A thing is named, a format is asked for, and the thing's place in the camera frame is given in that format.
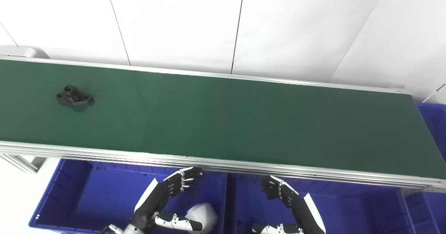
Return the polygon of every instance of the blue storage crate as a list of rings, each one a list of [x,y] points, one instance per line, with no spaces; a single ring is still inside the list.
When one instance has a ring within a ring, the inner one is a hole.
[[[417,103],[417,106],[443,159],[446,161],[446,105]]]
[[[413,193],[406,196],[406,203],[417,234],[440,233],[423,193]]]
[[[328,234],[414,234],[400,189],[321,180],[285,179],[301,196],[310,193]],[[251,234],[253,223],[296,223],[280,200],[261,192],[260,177],[233,175],[231,233]]]
[[[446,194],[423,192],[423,196],[437,224],[438,231],[441,234],[446,234]]]
[[[174,168],[62,159],[29,222],[30,227],[65,233],[98,233],[115,224],[124,229],[153,178],[162,181]],[[182,193],[165,210],[186,215],[199,203],[210,203],[218,215],[213,234],[223,233],[227,174],[204,172],[196,194]],[[153,234],[185,234],[158,227]]]
[[[446,161],[446,105],[417,103],[443,159]],[[446,194],[423,192],[406,196],[410,213],[419,234],[446,234]]]

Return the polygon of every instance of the aluminum frame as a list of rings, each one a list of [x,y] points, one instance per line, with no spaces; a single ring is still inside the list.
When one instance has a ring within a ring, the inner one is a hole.
[[[10,154],[2,154],[0,153],[0,158],[7,161],[17,169],[25,172],[25,173],[37,173],[39,170],[34,164],[28,162],[25,158],[20,155],[10,155]]]
[[[85,161],[153,165],[161,167],[189,167],[197,165],[203,167],[205,170],[217,172],[277,175],[281,177],[385,185],[446,193],[446,180],[444,179],[414,177],[409,175],[405,176],[320,167],[230,161],[214,158],[135,153],[122,150],[104,150],[8,141],[0,141],[0,152],[17,155],[27,154],[40,157],[71,158]]]

